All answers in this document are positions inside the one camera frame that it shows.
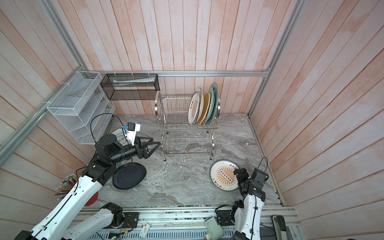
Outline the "orange sunburst plate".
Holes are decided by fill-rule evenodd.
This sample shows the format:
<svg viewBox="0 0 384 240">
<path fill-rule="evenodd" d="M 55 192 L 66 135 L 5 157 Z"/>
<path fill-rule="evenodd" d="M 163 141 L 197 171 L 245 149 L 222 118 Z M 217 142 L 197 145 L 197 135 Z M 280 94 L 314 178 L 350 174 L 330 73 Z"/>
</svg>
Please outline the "orange sunburst plate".
<svg viewBox="0 0 384 240">
<path fill-rule="evenodd" d="M 188 124 L 194 125 L 197 121 L 197 117 L 199 114 L 199 107 L 200 107 L 200 101 L 201 101 L 201 91 L 196 91 L 192 97 L 189 104 L 189 110 L 188 110 Z"/>
<path fill-rule="evenodd" d="M 239 188 L 234 171 L 239 167 L 230 160 L 218 160 L 210 168 L 210 178 L 220 190 L 232 192 Z"/>
</svg>

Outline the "steel wire dish rack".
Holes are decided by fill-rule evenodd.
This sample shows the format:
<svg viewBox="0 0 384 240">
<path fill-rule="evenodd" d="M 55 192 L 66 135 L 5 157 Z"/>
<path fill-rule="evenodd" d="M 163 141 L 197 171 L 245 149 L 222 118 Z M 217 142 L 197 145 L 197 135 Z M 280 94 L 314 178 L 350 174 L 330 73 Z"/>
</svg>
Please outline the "steel wire dish rack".
<svg viewBox="0 0 384 240">
<path fill-rule="evenodd" d="M 166 161 L 170 156 L 206 155 L 213 159 L 215 130 L 218 128 L 220 110 L 213 121 L 203 125 L 188 124 L 190 96 L 162 96 L 156 92 L 155 115 L 161 133 L 161 153 Z"/>
</svg>

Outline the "white plate black clover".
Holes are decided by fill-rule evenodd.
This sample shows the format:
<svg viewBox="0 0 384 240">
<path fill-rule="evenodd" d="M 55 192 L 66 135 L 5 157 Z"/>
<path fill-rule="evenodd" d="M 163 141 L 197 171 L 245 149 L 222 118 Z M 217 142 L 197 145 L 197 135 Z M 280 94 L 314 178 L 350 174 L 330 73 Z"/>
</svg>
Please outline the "white plate black clover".
<svg viewBox="0 0 384 240">
<path fill-rule="evenodd" d="M 127 136 L 125 135 L 123 129 L 116 129 L 113 132 L 111 132 L 111 134 L 117 137 L 118 142 L 122 146 L 126 146 L 131 143 L 130 140 L 127 139 Z"/>
</svg>

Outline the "dark navy plate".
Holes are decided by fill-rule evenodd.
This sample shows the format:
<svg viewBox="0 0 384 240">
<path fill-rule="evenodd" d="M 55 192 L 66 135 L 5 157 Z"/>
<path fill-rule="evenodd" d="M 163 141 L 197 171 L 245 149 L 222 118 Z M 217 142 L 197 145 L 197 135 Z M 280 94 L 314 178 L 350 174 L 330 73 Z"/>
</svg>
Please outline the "dark navy plate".
<svg viewBox="0 0 384 240">
<path fill-rule="evenodd" d="M 128 190 L 138 185 L 146 176 L 146 168 L 139 163 L 128 163 L 118 168 L 113 176 L 113 185 L 119 190 Z"/>
</svg>

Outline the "yellow woven plate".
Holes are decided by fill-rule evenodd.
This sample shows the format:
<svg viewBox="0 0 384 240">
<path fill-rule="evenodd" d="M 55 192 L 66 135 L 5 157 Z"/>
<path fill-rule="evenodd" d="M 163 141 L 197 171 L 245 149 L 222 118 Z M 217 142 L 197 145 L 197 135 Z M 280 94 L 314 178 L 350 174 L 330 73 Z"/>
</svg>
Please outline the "yellow woven plate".
<svg viewBox="0 0 384 240">
<path fill-rule="evenodd" d="M 200 118 L 198 119 L 197 121 L 197 124 L 198 125 L 201 125 L 208 113 L 208 108 L 209 108 L 209 105 L 210 105 L 210 102 L 211 102 L 211 94 L 210 93 L 206 93 L 204 95 L 204 104 L 203 104 L 203 107 L 201 108 L 202 110 L 202 114 L 200 116 Z"/>
</svg>

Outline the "light teal flower plate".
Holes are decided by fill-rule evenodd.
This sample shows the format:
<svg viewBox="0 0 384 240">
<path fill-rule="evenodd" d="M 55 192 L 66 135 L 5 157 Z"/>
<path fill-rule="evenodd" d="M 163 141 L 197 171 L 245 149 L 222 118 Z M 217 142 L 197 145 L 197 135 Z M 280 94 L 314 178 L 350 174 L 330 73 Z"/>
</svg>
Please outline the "light teal flower plate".
<svg viewBox="0 0 384 240">
<path fill-rule="evenodd" d="M 206 115 L 205 125 L 209 125 L 209 119 L 211 118 L 211 115 L 212 115 L 212 112 L 213 112 L 213 109 L 214 109 L 215 94 L 214 94 L 213 87 L 210 87 L 209 94 L 210 94 L 210 104 L 209 104 L 208 112 L 207 112 L 207 115 Z"/>
</svg>

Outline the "grey green plate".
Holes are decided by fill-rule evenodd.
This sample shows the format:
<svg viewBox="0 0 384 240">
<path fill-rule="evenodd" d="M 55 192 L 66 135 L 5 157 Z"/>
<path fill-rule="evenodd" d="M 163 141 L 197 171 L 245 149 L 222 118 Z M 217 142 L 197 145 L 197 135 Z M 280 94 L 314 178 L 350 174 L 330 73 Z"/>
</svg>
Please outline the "grey green plate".
<svg viewBox="0 0 384 240">
<path fill-rule="evenodd" d="M 217 113 L 217 111 L 218 111 L 218 105 L 219 105 L 219 88 L 218 88 L 217 83 L 216 83 L 216 82 L 213 82 L 213 84 L 211 85 L 211 87 L 213 88 L 213 91 L 214 91 L 215 101 L 214 101 L 214 103 L 213 103 L 213 111 L 212 111 L 212 114 L 211 114 L 210 118 L 209 118 L 208 121 L 207 121 L 208 125 L 210 125 L 211 123 L 214 122 L 216 113 Z"/>
</svg>

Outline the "cream floral plate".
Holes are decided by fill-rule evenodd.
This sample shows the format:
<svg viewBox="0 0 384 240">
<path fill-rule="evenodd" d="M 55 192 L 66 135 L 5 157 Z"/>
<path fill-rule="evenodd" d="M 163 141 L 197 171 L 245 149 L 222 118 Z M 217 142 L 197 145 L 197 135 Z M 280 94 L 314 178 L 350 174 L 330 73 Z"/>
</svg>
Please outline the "cream floral plate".
<svg viewBox="0 0 384 240">
<path fill-rule="evenodd" d="M 199 109 L 197 110 L 198 116 L 197 116 L 197 119 L 196 119 L 196 122 L 195 122 L 196 125 L 198 124 L 198 121 L 201 118 L 202 111 L 203 111 L 203 106 L 204 106 L 204 93 L 203 93 L 202 88 L 199 87 L 198 88 L 198 92 L 200 94 L 199 95 L 200 96 L 200 102 L 199 102 Z"/>
</svg>

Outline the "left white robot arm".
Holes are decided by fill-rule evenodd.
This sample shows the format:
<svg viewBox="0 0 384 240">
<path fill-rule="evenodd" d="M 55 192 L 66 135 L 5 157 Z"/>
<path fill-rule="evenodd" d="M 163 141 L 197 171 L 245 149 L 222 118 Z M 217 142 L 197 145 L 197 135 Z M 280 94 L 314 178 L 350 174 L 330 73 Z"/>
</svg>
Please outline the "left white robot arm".
<svg viewBox="0 0 384 240">
<path fill-rule="evenodd" d="M 123 209 L 113 203 L 104 205 L 92 217 L 69 227 L 86 203 L 115 174 L 117 163 L 132 157 L 149 158 L 161 145 L 153 138 L 136 137 L 131 144 L 123 146 L 117 136 L 108 134 L 95 143 L 96 152 L 84 167 L 77 183 L 64 199 L 31 231 L 21 231 L 17 240 L 85 240 L 97 231 L 124 226 L 126 218 Z"/>
</svg>

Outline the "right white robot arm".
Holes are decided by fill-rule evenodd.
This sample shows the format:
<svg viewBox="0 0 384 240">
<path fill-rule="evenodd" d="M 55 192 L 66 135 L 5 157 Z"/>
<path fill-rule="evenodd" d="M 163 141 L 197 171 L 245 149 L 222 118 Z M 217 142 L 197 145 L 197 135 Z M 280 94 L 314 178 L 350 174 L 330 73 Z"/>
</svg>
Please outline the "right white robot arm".
<svg viewBox="0 0 384 240">
<path fill-rule="evenodd" d="M 263 187 L 269 175 L 259 169 L 254 169 L 249 175 L 245 168 L 235 170 L 234 174 L 244 199 L 237 201 L 233 206 L 235 232 L 232 239 L 259 240 L 261 239 L 261 213 L 266 199 Z"/>
</svg>

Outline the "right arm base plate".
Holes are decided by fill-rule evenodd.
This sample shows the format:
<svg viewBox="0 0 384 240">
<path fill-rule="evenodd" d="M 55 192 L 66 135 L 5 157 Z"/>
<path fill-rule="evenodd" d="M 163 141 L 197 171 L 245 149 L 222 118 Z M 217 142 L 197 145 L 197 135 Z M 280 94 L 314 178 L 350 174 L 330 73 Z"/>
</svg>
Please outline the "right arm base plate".
<svg viewBox="0 0 384 240">
<path fill-rule="evenodd" d="M 235 225 L 235 216 L 232 210 L 218 209 L 215 210 L 215 213 L 220 226 L 225 227 Z"/>
</svg>

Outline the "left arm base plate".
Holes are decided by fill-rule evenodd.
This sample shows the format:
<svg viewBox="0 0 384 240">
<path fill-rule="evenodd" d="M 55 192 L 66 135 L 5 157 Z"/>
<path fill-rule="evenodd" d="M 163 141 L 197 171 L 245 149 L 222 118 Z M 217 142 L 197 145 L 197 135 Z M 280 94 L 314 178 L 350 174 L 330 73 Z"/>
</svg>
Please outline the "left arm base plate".
<svg viewBox="0 0 384 240">
<path fill-rule="evenodd" d="M 138 225 L 139 212 L 121 212 L 114 215 L 113 228 L 134 229 Z"/>
</svg>

